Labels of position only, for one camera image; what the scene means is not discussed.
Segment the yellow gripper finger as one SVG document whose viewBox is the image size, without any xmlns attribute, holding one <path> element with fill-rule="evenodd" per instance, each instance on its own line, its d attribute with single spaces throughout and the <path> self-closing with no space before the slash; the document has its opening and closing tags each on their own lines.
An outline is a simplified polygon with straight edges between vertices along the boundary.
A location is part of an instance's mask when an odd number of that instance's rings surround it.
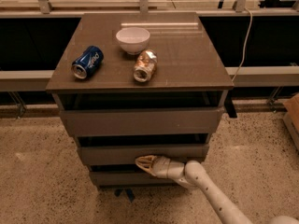
<svg viewBox="0 0 299 224">
<path fill-rule="evenodd" d="M 155 155 L 140 156 L 135 159 L 135 164 L 140 168 L 150 168 L 156 159 Z"/>
<path fill-rule="evenodd" d="M 156 173 L 153 171 L 153 169 L 151 167 L 145 167 L 145 166 L 138 166 L 141 170 L 143 170 L 144 172 L 152 175 L 152 176 L 157 176 Z"/>
</svg>

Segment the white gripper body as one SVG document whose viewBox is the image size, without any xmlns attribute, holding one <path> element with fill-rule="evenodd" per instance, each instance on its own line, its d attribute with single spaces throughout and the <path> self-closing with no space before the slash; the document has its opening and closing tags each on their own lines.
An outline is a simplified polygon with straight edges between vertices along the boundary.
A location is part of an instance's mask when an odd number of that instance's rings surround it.
<svg viewBox="0 0 299 224">
<path fill-rule="evenodd" d="M 186 183 L 184 168 L 183 162 L 173 161 L 164 156 L 158 156 L 151 165 L 151 171 L 155 176 L 171 179 L 180 185 Z"/>
</svg>

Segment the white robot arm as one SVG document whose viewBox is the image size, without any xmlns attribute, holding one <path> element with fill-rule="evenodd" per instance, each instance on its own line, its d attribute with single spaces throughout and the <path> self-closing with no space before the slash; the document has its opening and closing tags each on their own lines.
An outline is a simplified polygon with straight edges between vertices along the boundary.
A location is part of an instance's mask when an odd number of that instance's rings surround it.
<svg viewBox="0 0 299 224">
<path fill-rule="evenodd" d="M 136 158 L 135 164 L 148 174 L 171 179 L 185 189 L 200 189 L 222 224 L 253 224 L 212 181 L 198 161 L 183 163 L 165 156 L 147 155 Z"/>
</svg>

